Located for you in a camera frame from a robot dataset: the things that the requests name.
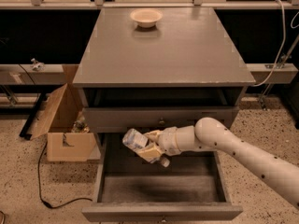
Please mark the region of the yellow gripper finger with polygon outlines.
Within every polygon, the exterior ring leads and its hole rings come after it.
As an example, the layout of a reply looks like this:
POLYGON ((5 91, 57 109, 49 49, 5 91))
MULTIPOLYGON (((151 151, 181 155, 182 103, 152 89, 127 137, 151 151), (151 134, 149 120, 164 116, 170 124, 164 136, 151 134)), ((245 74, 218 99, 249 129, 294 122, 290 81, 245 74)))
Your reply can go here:
POLYGON ((150 143, 137 151, 137 155, 149 163, 156 162, 163 155, 162 150, 155 143, 150 143))
POLYGON ((157 143, 159 141, 159 137, 162 134, 162 131, 155 130, 148 133, 145 133, 145 136, 152 142, 157 143))

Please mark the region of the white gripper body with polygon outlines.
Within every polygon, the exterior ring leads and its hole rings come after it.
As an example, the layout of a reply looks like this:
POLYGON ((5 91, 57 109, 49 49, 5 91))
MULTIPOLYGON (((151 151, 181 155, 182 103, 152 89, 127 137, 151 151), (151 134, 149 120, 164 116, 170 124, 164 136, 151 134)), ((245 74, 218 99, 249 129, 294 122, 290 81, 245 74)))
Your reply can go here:
POLYGON ((177 144, 177 127, 166 128, 158 135, 158 145, 168 156, 176 156, 181 153, 177 144))

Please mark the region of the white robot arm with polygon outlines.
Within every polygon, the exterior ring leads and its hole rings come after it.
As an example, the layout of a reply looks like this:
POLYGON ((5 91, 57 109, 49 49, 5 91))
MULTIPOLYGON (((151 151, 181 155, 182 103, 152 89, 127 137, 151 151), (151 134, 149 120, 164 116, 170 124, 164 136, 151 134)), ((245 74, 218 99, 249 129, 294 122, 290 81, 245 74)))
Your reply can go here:
POLYGON ((217 149, 236 159, 295 208, 299 207, 299 168, 238 138, 216 119, 202 118, 194 126, 171 127, 144 136, 149 144, 137 154, 146 161, 162 155, 217 149))

